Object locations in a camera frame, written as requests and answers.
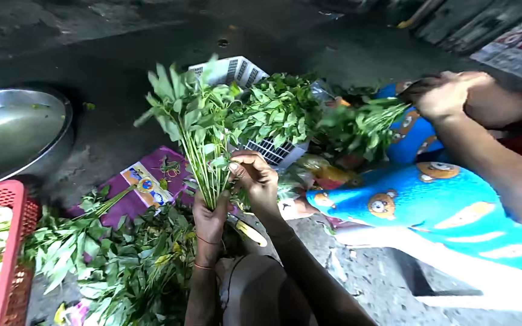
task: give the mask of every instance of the person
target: person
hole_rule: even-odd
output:
[[[267,256],[245,256],[231,269],[228,298],[221,305],[214,268],[229,195],[221,195],[213,212],[196,195],[197,256],[185,325],[375,325],[281,218],[276,171],[258,152],[237,151],[231,161],[231,172],[247,190],[251,210],[265,226],[282,267]]]
[[[522,94],[486,72],[446,71],[412,85],[407,95],[448,155],[488,181],[522,223]],[[507,128],[511,137],[498,141],[488,131],[493,128]]]
[[[298,207],[370,226],[408,227],[454,251],[522,269],[522,150],[505,147],[512,143],[478,123],[518,122],[522,94],[483,72],[444,72],[405,95],[415,108],[395,126],[398,137],[388,148],[395,166],[362,174],[359,187],[309,191]]]

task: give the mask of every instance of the yellow knife handle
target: yellow knife handle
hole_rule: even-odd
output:
[[[260,247],[267,246],[267,240],[265,239],[265,237],[263,237],[259,232],[257,232],[257,230],[253,229],[251,226],[245,224],[242,220],[237,221],[235,227],[237,228],[237,230],[243,232],[251,240],[257,242]]]

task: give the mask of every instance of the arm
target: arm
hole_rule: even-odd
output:
[[[219,198],[214,212],[207,209],[200,193],[192,207],[197,226],[197,257],[192,271],[185,326],[219,325],[219,300],[214,265],[218,260],[223,225],[227,219],[228,191]]]
[[[495,78],[482,71],[459,74],[445,71],[440,79],[472,78],[465,103],[467,115],[486,128],[502,128],[522,120],[522,93],[504,89]]]
[[[431,121],[453,158],[488,181],[522,222],[522,156],[505,148],[463,112],[474,82],[461,75],[436,86],[415,99],[417,109]]]
[[[358,302],[309,253],[277,207],[277,173],[258,152],[239,151],[230,169],[248,190],[251,209],[271,238],[287,274],[320,325],[375,325]]]

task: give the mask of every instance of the rubber band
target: rubber band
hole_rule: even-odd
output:
[[[197,234],[197,238],[201,239],[202,241],[205,241],[205,242],[208,243],[208,244],[212,244],[212,245],[218,245],[218,244],[219,244],[218,242],[214,244],[214,243],[211,243],[211,242],[209,242],[209,241],[206,241],[205,239],[199,237],[198,234]]]
[[[214,270],[212,267],[201,266],[201,265],[199,265],[199,264],[197,264],[197,263],[194,263],[194,266],[195,266],[195,267],[198,267],[198,268],[200,268],[200,269]]]

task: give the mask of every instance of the blue fabric with bear print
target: blue fabric with bear print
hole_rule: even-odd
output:
[[[522,225],[494,189],[467,169],[421,162],[361,175],[355,189],[308,191],[324,214],[371,226],[404,226],[462,254],[522,269]]]
[[[389,84],[381,88],[375,98],[393,96],[396,96],[396,84]],[[394,130],[394,135],[392,144],[386,150],[386,155],[392,164],[411,164],[422,153],[444,148],[437,139],[430,122],[421,117],[413,106],[407,109],[398,121],[392,123],[390,129]]]

